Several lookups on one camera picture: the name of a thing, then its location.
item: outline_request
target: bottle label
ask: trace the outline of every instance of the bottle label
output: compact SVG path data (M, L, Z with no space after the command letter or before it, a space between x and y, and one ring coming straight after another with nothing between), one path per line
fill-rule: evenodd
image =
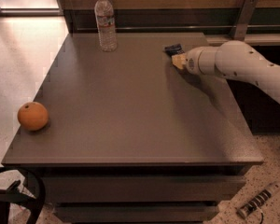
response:
M99 27L114 26L114 16L96 16Z

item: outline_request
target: floor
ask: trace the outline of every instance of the floor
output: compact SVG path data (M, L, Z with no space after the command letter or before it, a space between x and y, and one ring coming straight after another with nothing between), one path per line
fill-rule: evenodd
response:
M0 162L19 128L19 107L34 100L66 35L63 17L0 18ZM255 135L255 139L265 162L246 174L246 185L231 201L222 202L220 213L204 224L260 223L260 211L242 220L236 215L236 209L268 184L280 181L280 134ZM0 188L16 177L22 178L16 173L1 175ZM28 212L12 207L10 223L25 223ZM280 192L266 202L262 211L263 223L280 224ZM53 212L47 203L37 223L62 224Z

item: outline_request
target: gray table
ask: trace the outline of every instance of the gray table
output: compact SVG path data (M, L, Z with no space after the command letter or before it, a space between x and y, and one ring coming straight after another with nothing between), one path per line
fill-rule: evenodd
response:
M263 158L226 80L181 75L164 47L202 34L69 35L35 100L50 122L20 128L4 165L42 176L68 222L203 221Z

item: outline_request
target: black chair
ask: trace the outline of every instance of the black chair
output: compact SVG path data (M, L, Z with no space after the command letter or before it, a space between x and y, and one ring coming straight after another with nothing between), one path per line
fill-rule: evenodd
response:
M24 168L0 167L0 174L6 171L17 170L29 176L29 181L35 182L35 198L20 193L18 186L20 180L14 181L7 189L0 189L0 224L8 224L9 208L11 203L21 205L30 210L27 224L36 224L45 203L46 190L42 180Z

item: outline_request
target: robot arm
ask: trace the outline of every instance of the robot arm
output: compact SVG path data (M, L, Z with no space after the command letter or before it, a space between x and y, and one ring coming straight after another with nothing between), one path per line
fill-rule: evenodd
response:
M241 41L200 47L172 57L178 69L253 84L280 104L280 65L271 63Z

